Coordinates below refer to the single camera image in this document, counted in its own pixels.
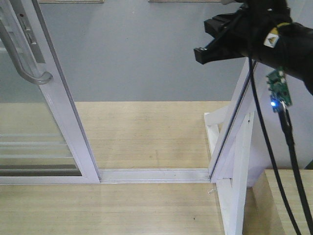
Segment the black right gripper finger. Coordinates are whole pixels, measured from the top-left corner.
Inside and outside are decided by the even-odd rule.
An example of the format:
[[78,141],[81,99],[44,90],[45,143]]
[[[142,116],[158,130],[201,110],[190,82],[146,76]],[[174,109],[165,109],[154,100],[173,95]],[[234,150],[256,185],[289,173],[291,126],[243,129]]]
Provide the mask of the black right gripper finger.
[[216,37],[205,47],[194,49],[197,62],[204,65],[209,62],[245,57],[247,39],[234,35]]
[[204,21],[204,30],[207,34],[216,37],[236,16],[235,13],[216,15]]

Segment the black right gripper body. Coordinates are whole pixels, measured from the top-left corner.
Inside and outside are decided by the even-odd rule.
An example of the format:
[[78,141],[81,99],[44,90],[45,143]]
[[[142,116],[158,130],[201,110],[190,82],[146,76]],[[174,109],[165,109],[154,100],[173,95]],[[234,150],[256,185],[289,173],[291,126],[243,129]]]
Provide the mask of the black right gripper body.
[[313,91],[313,30],[292,20],[285,0],[244,0],[220,18],[223,59],[251,56],[272,68],[282,66]]

